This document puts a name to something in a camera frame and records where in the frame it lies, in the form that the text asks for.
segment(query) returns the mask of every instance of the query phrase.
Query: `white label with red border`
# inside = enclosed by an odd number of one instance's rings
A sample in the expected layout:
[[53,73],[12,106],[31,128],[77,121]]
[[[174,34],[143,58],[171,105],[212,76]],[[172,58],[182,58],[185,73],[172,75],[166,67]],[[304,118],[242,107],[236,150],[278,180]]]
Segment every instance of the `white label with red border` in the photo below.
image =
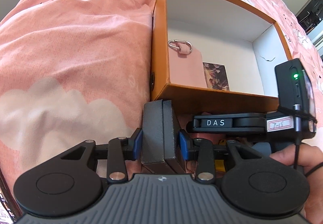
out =
[[294,128],[293,116],[267,120],[267,132],[280,131],[290,128]]

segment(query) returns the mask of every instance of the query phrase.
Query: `gray ribbed panel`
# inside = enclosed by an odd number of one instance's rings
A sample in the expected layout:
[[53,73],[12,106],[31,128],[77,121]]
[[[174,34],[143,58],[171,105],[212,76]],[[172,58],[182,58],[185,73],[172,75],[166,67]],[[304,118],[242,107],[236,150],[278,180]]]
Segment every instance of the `gray ribbed panel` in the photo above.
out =
[[299,215],[283,220],[254,219],[229,207],[217,189],[190,175],[136,174],[128,183],[112,185],[102,200],[76,216],[41,219],[23,216],[17,224],[306,224]]

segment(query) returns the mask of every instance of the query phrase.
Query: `silver screw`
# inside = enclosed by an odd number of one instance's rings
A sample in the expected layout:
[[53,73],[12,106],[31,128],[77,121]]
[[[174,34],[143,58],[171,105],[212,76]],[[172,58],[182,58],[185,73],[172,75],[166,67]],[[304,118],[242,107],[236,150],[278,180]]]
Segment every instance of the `silver screw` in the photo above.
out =
[[109,175],[109,178],[111,178],[112,180],[122,180],[126,177],[126,175],[122,172],[112,172]]
[[213,174],[209,173],[209,172],[202,172],[200,174],[198,174],[197,176],[200,180],[211,180],[212,178],[214,178]]

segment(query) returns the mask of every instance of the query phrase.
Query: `pink blanket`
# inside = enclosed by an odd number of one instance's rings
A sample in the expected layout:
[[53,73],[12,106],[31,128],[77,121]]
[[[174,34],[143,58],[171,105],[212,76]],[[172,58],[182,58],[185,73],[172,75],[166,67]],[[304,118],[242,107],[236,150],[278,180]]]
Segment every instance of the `pink blanket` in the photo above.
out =
[[[243,0],[280,24],[314,85],[323,149],[323,64],[281,0]],[[24,171],[86,140],[141,125],[155,0],[21,0],[0,25],[0,167]],[[132,162],[132,171],[140,164]],[[104,165],[99,166],[104,174]]]

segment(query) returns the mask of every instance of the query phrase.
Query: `black device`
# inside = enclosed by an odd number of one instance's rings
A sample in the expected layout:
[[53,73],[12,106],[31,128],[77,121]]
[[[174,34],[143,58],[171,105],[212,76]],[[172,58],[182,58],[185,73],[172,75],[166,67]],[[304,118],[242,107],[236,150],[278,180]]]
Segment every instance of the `black device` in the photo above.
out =
[[[293,72],[298,61],[277,68],[277,77],[285,68]],[[290,92],[296,92],[295,104],[284,101],[285,92],[278,84],[280,108],[271,116],[194,116],[188,131],[276,143],[313,137],[316,119],[311,114],[309,91],[304,89],[307,74],[299,70],[297,74],[299,97],[295,82],[286,84],[294,87]],[[271,137],[268,121],[280,116],[291,116],[293,126],[298,127],[276,128]],[[308,121],[313,121],[313,130],[306,126]],[[143,166],[154,174],[135,174],[129,180],[125,160],[139,159],[140,151]],[[98,159],[107,159],[106,178],[95,173]],[[216,177],[216,159],[224,161],[226,173],[221,178]],[[183,161],[197,161],[194,177],[182,173]],[[84,141],[22,174],[14,195],[25,212],[19,224],[308,223],[300,214],[309,195],[304,174],[235,140],[227,140],[224,146],[191,139],[180,129],[171,101],[162,100],[145,105],[143,129],[131,138],[97,146],[93,140]]]

